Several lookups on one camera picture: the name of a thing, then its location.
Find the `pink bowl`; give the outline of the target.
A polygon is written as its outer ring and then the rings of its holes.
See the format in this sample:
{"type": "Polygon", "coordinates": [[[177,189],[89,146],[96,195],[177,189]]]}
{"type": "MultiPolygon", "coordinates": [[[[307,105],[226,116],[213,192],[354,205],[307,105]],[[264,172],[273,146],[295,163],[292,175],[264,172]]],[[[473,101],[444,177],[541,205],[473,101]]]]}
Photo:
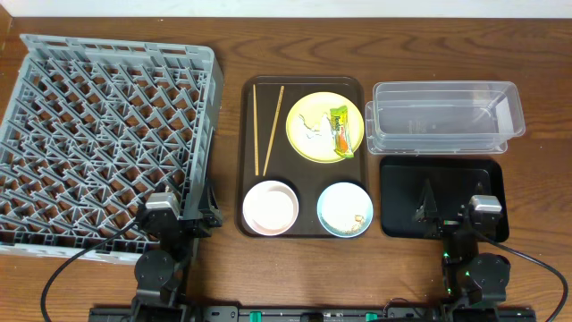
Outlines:
{"type": "Polygon", "coordinates": [[[288,231],[299,215],[299,199],[286,183],[263,181],[254,185],[242,203],[242,216],[249,228],[263,236],[288,231]]]}

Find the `light blue bowl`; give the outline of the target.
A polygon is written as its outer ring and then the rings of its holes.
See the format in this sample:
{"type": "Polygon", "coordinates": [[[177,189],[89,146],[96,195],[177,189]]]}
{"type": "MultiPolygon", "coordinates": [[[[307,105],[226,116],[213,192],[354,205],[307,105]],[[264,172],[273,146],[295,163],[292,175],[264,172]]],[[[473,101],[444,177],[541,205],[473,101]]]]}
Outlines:
{"type": "Polygon", "coordinates": [[[372,223],[374,207],[363,188],[351,182],[337,182],[320,194],[316,214],[322,227],[331,235],[354,238],[372,223]]]}

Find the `white napkin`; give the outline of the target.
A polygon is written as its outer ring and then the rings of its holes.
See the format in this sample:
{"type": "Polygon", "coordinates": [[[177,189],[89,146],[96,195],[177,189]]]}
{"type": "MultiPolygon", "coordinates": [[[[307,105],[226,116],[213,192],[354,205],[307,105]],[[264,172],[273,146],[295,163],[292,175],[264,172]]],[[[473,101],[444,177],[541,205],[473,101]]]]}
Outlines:
{"type": "Polygon", "coordinates": [[[310,125],[306,118],[299,115],[299,135],[308,140],[332,140],[333,131],[328,114],[322,114],[317,123],[310,125]]]}

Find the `green orange snack wrapper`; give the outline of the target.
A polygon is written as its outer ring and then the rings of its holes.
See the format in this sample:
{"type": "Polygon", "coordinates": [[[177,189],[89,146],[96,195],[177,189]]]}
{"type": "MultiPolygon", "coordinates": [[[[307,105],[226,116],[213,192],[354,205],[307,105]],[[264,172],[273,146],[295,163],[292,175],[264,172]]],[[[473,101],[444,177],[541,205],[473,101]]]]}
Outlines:
{"type": "Polygon", "coordinates": [[[346,106],[330,110],[330,125],[334,140],[334,152],[342,158],[353,158],[353,148],[349,136],[349,112],[346,106]]]}

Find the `wooden chopstick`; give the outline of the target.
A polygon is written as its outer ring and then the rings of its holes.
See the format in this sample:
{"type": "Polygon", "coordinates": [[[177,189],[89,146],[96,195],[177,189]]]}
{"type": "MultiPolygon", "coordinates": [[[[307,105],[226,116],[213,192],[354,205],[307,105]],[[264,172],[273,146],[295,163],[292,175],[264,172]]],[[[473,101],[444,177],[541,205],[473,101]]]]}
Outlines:
{"type": "Polygon", "coordinates": [[[266,151],[266,156],[265,156],[265,165],[264,165],[264,169],[263,169],[263,176],[265,176],[266,173],[267,173],[267,169],[268,169],[270,157],[271,157],[271,154],[272,154],[273,141],[274,141],[274,137],[275,137],[275,133],[276,133],[276,128],[277,128],[278,119],[279,119],[280,112],[281,112],[282,98],[283,98],[284,90],[285,90],[285,86],[284,86],[284,85],[281,85],[280,92],[279,92],[279,97],[278,97],[277,104],[276,104],[276,108],[275,108],[275,113],[274,113],[274,118],[273,118],[273,125],[272,125],[272,129],[271,129],[271,133],[270,133],[270,138],[269,138],[269,142],[268,142],[268,147],[267,147],[267,151],[266,151]]]}
{"type": "Polygon", "coordinates": [[[258,149],[258,126],[257,126],[257,86],[252,85],[253,98],[253,135],[254,135],[254,162],[255,176],[259,176],[259,149],[258,149]]]}

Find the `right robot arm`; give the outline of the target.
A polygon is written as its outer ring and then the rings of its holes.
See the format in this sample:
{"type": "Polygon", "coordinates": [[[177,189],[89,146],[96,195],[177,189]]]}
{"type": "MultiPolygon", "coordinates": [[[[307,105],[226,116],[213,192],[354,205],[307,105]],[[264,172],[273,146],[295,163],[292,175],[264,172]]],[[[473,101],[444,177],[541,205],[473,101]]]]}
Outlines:
{"type": "Polygon", "coordinates": [[[497,304],[507,298],[510,263],[479,251],[478,242],[496,236],[502,218],[497,197],[474,195],[447,219],[437,208],[431,183],[421,190],[413,220],[427,224],[424,237],[443,242],[442,273],[449,298],[440,304],[442,321],[498,321],[497,304]]]}

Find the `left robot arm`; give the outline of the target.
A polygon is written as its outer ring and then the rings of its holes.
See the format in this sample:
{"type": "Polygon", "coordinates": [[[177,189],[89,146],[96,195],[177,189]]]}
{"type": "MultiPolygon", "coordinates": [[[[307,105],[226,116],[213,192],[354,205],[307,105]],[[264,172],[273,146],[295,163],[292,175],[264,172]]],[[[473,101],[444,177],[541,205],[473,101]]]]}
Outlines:
{"type": "Polygon", "coordinates": [[[164,185],[138,209],[136,224],[159,240],[157,250],[142,254],[134,268],[136,295],[126,319],[140,321],[199,321],[202,309],[186,301],[184,284],[198,253],[198,242],[223,225],[211,182],[206,182],[198,208],[181,208],[164,185]]]}

